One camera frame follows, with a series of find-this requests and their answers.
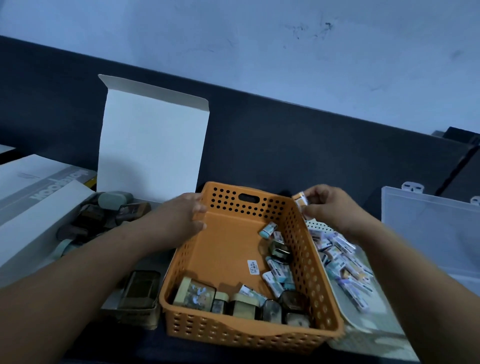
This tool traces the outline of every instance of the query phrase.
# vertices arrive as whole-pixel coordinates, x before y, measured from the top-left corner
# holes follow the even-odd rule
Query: white perforated basket
[[[333,230],[315,219],[307,221],[307,227],[317,231]],[[357,255],[369,265],[362,251]],[[369,314],[359,313],[335,282],[330,281],[330,285],[346,324],[344,337],[328,341],[331,348],[383,358],[419,361],[378,284],[374,283],[385,303],[385,310],[383,313]]]

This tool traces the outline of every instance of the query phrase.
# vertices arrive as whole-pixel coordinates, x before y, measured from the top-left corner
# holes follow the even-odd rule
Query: orange plastic basket
[[[343,335],[343,321],[320,258],[295,202],[252,188],[208,182],[202,202],[208,211],[199,218],[207,229],[177,249],[160,291],[170,336],[214,344],[268,348],[308,354],[325,340]],[[246,202],[245,195],[258,201]],[[314,328],[297,328],[178,307],[173,301],[184,276],[226,292],[242,284],[274,298],[262,280],[268,241],[258,232],[270,221],[278,225],[293,252],[290,265],[297,290],[310,299]],[[260,275],[251,275],[247,260],[256,260]]]

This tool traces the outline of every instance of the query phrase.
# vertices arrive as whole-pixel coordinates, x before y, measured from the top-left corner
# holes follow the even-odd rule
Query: plastic container lid
[[[480,206],[382,188],[382,222],[480,296]]]
[[[240,302],[251,304],[253,306],[260,307],[260,302],[258,302],[256,298],[245,296],[244,294],[241,294],[241,293],[234,294],[231,301],[240,301]]]
[[[215,293],[215,299],[228,302],[228,294],[226,294],[225,292],[218,292],[217,291]]]

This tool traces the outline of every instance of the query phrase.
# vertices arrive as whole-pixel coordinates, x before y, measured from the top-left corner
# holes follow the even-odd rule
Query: sticker
[[[256,260],[247,260],[248,269],[250,270],[250,274],[253,275],[260,275],[260,269],[258,269],[258,264]]]

